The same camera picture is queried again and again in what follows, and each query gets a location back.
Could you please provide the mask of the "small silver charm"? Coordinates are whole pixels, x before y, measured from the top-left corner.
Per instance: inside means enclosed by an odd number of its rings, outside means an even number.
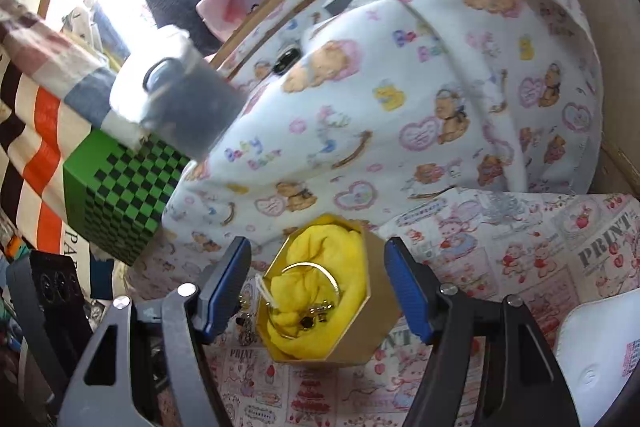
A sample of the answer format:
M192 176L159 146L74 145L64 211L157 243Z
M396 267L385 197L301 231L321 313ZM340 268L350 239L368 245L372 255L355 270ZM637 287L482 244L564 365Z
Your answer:
M256 341L253 315L250 313L250 299L245 295L241 295L239 297L239 306L239 311L235 315L235 325L238 330L238 341L242 347L247 347Z

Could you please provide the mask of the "silver chain jewelry pile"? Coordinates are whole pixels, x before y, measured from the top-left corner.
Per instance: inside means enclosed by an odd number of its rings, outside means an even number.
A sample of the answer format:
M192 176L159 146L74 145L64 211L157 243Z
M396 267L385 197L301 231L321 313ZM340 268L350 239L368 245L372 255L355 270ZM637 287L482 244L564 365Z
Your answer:
M303 331L313 329L317 323L324 323L328 318L328 314L335 308L334 303L329 300L323 300L321 303L312 305L306 312L303 313L299 320L299 327Z

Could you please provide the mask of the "hexagonal cardboard jewelry box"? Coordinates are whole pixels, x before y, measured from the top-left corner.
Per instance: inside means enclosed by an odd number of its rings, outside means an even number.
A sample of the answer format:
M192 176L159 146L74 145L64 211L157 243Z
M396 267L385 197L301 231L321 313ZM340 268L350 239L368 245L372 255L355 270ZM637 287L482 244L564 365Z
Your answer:
M288 236L256 282L257 332L273 361L366 364L400 315L383 257L382 239L333 215Z

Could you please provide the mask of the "white box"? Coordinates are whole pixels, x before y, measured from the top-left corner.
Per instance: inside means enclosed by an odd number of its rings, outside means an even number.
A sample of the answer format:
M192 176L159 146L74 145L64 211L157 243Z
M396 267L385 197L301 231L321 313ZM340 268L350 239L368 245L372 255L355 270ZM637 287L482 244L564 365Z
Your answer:
M594 426L639 363L639 291L583 303L570 311L555 356L582 426Z

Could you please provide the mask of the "strawberry print table cloth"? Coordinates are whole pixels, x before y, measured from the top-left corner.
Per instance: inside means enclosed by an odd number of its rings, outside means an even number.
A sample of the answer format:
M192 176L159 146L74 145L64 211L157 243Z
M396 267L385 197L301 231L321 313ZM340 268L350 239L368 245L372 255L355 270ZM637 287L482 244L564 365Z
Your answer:
M376 227L358 182L329 213L230 211L141 315L186 426L634 426L638 202L451 190Z

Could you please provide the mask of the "green black checkered box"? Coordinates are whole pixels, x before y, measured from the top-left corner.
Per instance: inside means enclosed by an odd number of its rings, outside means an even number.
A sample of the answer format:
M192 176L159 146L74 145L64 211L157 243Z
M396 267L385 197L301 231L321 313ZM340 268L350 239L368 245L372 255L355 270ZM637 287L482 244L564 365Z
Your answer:
M134 152L91 131L64 160L67 223L89 243L133 265L162 224L188 162L155 136Z

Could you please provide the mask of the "yellow cloth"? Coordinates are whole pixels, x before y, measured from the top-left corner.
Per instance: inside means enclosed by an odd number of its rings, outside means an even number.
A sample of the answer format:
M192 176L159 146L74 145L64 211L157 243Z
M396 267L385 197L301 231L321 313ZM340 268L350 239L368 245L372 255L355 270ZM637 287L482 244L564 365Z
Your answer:
M285 248L284 268L268 279L270 341L292 359L328 357L367 297L366 260L359 231L336 223L305 228ZM335 308L324 323L303 331L303 313L323 300Z

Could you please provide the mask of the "striped Paris curtain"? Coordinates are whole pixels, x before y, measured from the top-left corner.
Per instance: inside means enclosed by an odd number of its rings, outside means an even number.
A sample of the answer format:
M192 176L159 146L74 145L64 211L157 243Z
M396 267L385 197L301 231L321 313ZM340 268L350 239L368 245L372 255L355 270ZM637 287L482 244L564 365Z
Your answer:
M70 256L86 297L111 300L124 265L67 216L64 167L89 138L141 153L150 137L110 105L114 72L20 0L1 0L1 220L30 247Z

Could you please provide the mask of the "translucent plastic bucket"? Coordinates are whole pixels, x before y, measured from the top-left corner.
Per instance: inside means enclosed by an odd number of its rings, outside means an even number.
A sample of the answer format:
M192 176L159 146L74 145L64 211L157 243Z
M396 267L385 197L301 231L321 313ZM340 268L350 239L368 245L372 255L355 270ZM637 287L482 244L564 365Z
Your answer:
M209 65L189 33L158 28L118 72L110 104L125 119L202 161L241 114L247 96Z

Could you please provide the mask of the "baby bear print cloth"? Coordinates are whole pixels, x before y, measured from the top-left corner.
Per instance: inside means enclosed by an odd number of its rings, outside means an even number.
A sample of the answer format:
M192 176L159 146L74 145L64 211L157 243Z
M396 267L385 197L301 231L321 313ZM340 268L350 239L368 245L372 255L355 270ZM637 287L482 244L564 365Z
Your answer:
M601 69L577 0L352 0L250 90L127 270L139 296L195 280L238 235L264 269L323 213L375 230L451 187L584 194L597 168Z

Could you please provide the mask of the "small black green lighter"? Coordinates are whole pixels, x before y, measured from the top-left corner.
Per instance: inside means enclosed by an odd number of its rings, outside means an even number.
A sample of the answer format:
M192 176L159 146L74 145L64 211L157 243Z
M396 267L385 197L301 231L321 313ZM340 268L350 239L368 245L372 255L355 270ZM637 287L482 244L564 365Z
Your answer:
M274 75L282 76L288 72L302 57L302 51L298 46L289 46L283 50L273 64Z

